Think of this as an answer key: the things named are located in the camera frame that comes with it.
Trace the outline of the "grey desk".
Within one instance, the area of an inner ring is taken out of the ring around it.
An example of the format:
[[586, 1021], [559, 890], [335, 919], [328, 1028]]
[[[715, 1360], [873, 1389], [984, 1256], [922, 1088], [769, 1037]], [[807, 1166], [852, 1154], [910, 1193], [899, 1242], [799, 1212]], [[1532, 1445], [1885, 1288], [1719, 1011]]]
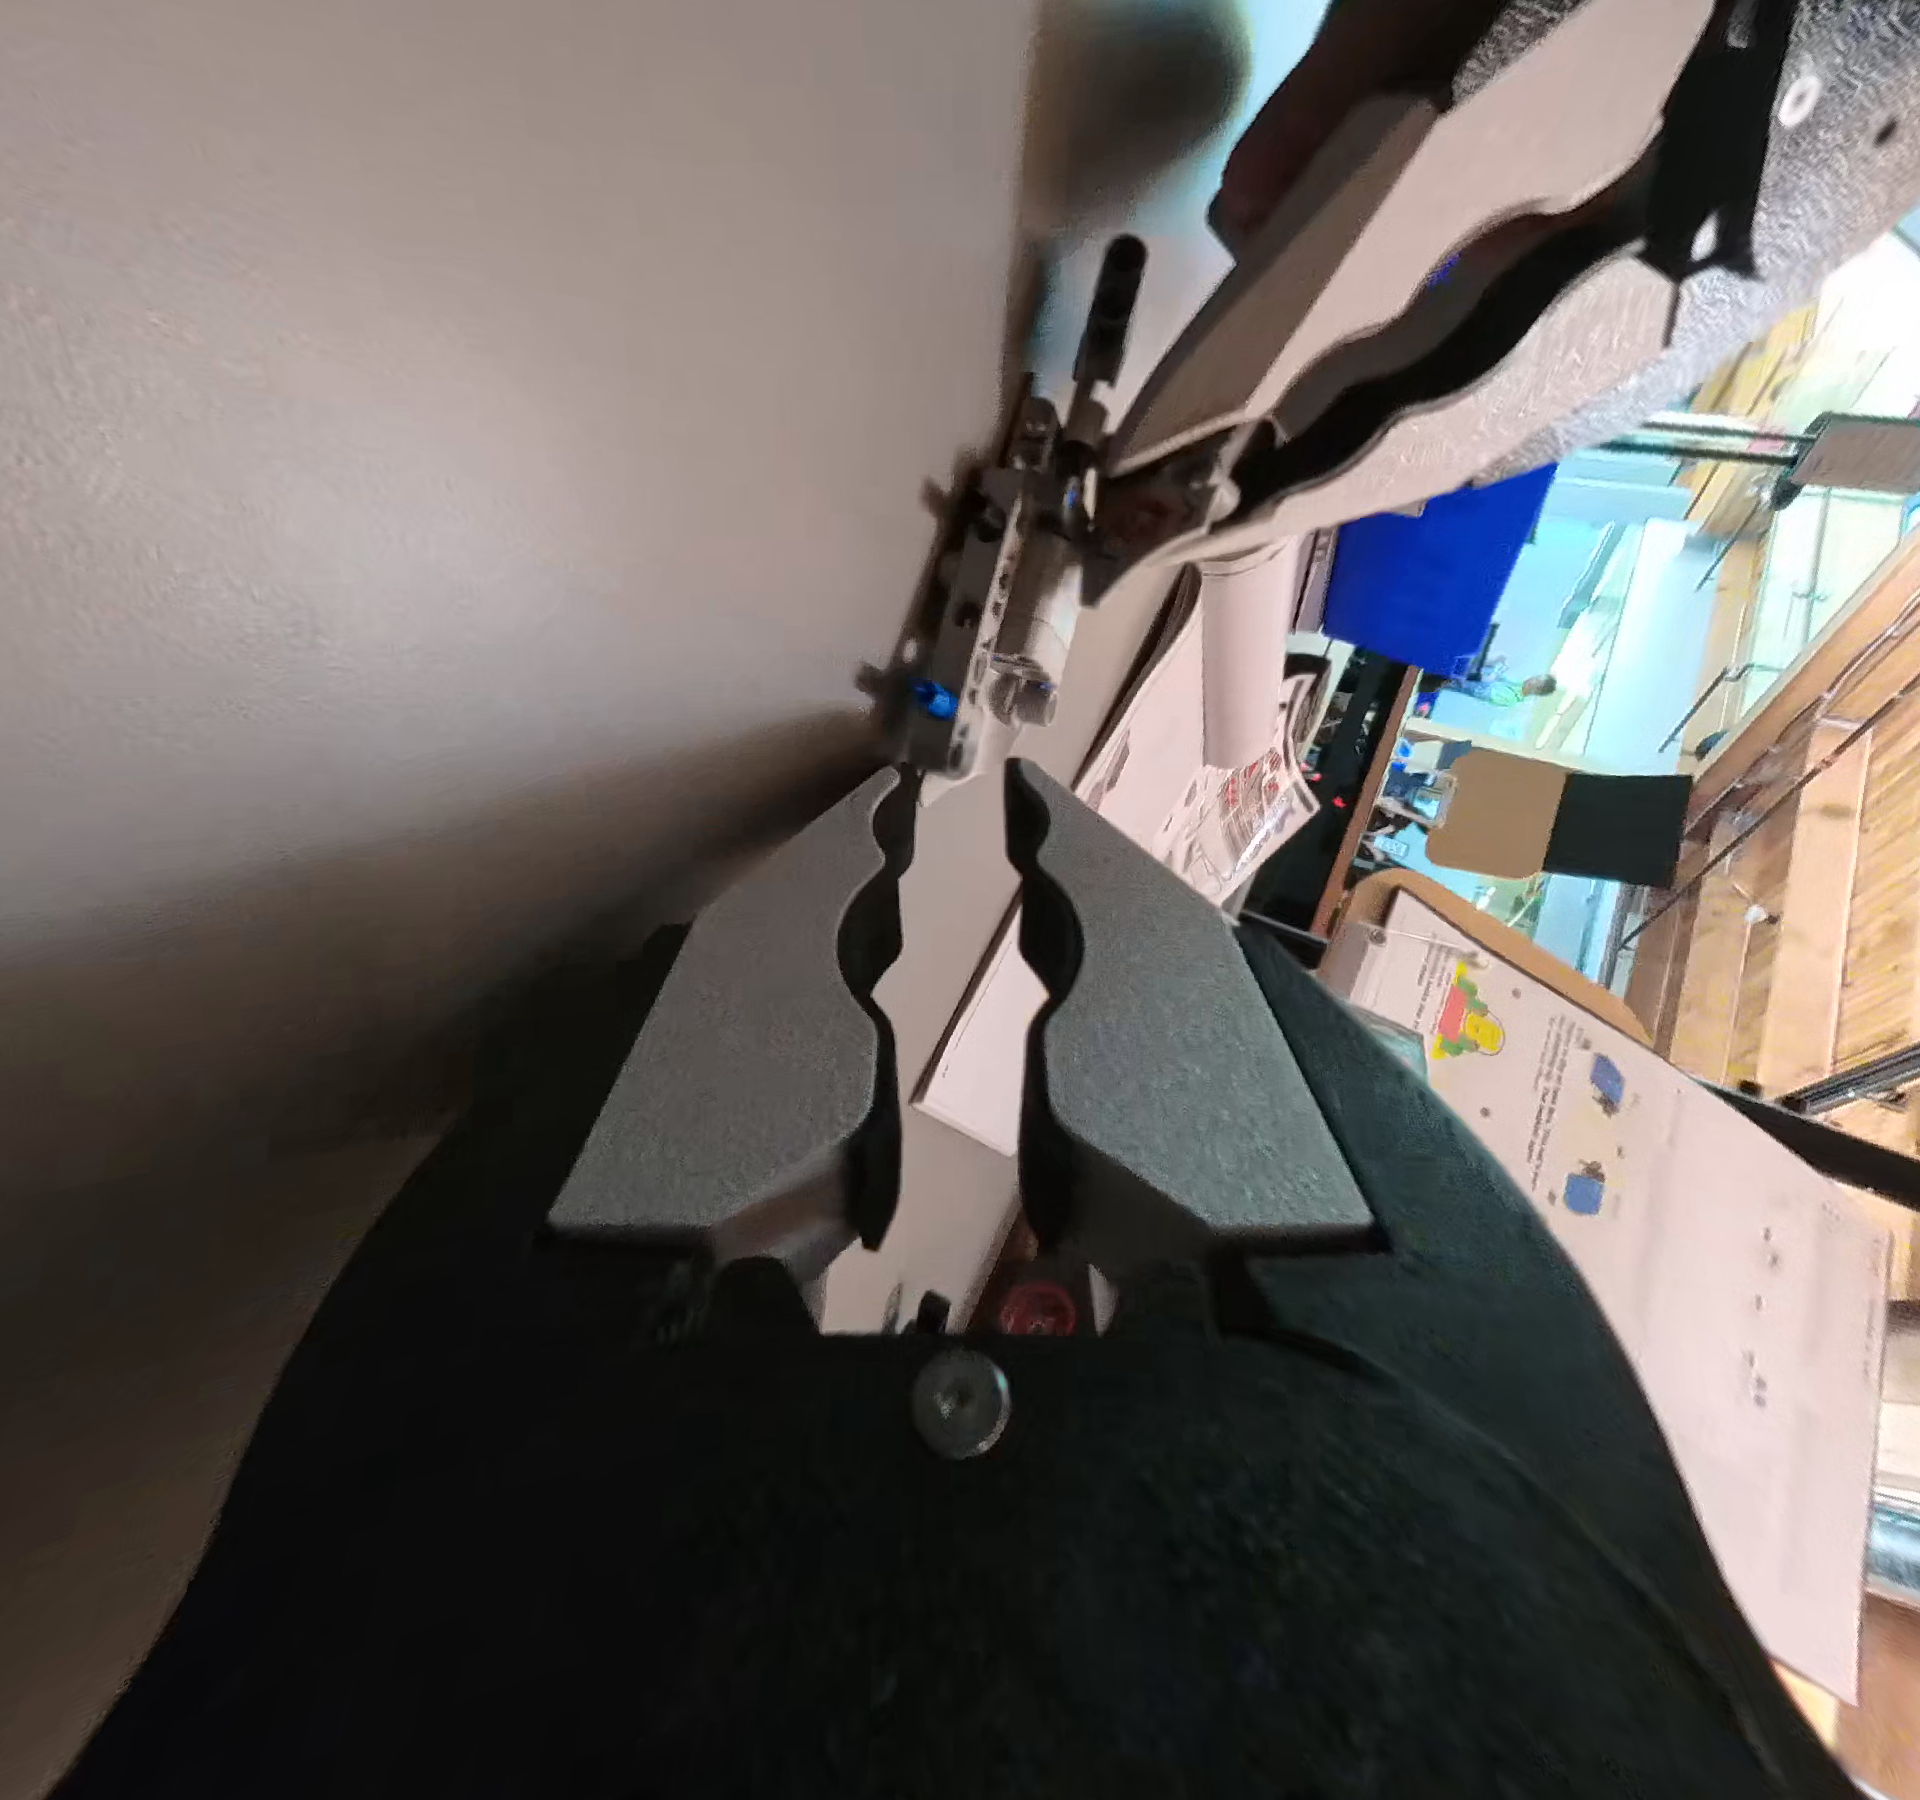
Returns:
[[3, 1796], [579, 930], [861, 745], [1021, 266], [1309, 0], [3, 0]]

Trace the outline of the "grey toy brick assembly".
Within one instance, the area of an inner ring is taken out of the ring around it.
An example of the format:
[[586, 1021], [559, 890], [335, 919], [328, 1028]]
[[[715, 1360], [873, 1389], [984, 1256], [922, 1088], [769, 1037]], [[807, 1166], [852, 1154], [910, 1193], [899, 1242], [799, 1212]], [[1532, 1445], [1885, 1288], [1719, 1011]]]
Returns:
[[1231, 434], [1122, 467], [1119, 380], [1146, 246], [1112, 236], [1063, 396], [1021, 376], [995, 444], [936, 490], [933, 548], [897, 648], [869, 680], [885, 756], [924, 790], [972, 779], [1049, 727], [1081, 615], [1122, 574], [1205, 537], [1234, 501]]

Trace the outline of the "blue bin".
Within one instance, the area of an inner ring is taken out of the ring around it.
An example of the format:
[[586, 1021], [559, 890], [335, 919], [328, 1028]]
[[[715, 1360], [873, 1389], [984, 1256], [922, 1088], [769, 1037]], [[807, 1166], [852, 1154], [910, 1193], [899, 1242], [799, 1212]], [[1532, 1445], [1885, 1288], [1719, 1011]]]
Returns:
[[1555, 475], [1548, 463], [1435, 496], [1417, 515], [1375, 514], [1337, 525], [1323, 634], [1428, 676], [1464, 678]]

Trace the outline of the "person's left hand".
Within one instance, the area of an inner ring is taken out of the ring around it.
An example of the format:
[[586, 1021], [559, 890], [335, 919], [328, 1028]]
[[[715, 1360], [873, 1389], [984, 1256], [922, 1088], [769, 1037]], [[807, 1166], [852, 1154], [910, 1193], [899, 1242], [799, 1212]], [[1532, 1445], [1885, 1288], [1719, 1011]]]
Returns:
[[1207, 208], [1240, 253], [1331, 133], [1373, 95], [1424, 90], [1468, 49], [1486, 0], [1330, 0], [1299, 62], [1237, 140]]

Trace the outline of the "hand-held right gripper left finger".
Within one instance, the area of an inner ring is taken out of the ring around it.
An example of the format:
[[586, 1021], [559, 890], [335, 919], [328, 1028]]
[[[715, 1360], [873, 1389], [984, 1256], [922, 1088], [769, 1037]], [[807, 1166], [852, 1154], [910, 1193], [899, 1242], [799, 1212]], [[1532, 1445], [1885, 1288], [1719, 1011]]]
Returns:
[[883, 764], [689, 925], [546, 1213], [552, 1236], [817, 1285], [899, 1202], [899, 961], [920, 779]]

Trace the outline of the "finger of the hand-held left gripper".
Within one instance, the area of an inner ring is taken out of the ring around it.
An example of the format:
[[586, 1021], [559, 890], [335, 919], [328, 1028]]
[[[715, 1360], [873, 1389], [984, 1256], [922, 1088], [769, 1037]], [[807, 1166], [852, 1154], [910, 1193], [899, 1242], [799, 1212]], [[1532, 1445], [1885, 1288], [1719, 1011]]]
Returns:
[[1112, 471], [1269, 412], [1333, 348], [1395, 324], [1444, 255], [1618, 180], [1712, 6], [1566, 0], [1448, 108], [1362, 102], [1161, 355], [1118, 420]]
[[1245, 560], [1309, 531], [1453, 493], [1667, 348], [1676, 283], [1645, 255], [1645, 204], [1581, 204], [1481, 232], [1389, 324], [1314, 360], [1277, 441], [1231, 469], [1196, 546]]

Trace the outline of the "white instruction booklet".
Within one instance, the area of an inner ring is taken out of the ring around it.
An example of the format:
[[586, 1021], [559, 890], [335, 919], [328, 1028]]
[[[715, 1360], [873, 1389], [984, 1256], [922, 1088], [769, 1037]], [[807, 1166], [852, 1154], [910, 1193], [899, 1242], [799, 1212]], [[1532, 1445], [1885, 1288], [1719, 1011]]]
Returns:
[[[1287, 678], [1309, 556], [1294, 539], [1181, 581], [1145, 673], [1069, 787], [1216, 906], [1310, 816], [1300, 752], [1314, 683]], [[1024, 1034], [1042, 1000], [1018, 932], [1011, 904], [912, 1096], [1005, 1158], [1018, 1134]]]

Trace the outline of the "metal stand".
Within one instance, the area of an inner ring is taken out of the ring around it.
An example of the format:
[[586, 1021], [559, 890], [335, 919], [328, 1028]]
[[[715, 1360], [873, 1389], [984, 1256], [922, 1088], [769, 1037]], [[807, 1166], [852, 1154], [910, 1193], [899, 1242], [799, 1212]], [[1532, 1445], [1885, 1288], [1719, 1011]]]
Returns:
[[1756, 467], [1777, 475], [1777, 503], [1803, 490], [1911, 499], [1917, 493], [1917, 420], [1821, 413], [1805, 431], [1769, 428], [1721, 413], [1661, 413], [1598, 451], [1680, 463]]

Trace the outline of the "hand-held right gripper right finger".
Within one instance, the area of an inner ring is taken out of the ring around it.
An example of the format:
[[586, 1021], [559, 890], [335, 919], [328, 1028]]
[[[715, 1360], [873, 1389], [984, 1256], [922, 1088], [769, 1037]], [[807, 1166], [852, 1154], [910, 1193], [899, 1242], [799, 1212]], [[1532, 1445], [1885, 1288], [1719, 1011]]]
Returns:
[[1231, 922], [1028, 758], [1002, 772], [1018, 953], [1021, 1210], [1110, 1282], [1362, 1253], [1380, 1229]]

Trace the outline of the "paper sheet with Lego pictures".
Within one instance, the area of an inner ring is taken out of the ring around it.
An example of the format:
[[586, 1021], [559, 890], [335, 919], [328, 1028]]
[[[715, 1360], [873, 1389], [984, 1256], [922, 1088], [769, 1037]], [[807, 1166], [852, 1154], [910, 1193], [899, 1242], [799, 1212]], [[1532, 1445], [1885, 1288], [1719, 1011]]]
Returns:
[[1323, 977], [1422, 1039], [1428, 1086], [1581, 1273], [1764, 1649], [1855, 1700], [1885, 1227], [1528, 941], [1395, 891], [1337, 925]]

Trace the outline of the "wooden shelving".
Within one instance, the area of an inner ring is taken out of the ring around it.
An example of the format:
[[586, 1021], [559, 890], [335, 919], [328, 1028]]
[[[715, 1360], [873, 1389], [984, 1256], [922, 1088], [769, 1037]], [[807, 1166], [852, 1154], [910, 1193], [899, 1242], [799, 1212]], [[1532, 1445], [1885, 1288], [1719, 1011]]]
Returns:
[[1916, 493], [1791, 482], [1791, 443], [1916, 439], [1916, 246], [1887, 235], [1667, 416], [1697, 444], [1674, 569], [1691, 781], [1676, 886], [1621, 914], [1624, 997], [1674, 1064], [1747, 1096], [1916, 1069]]

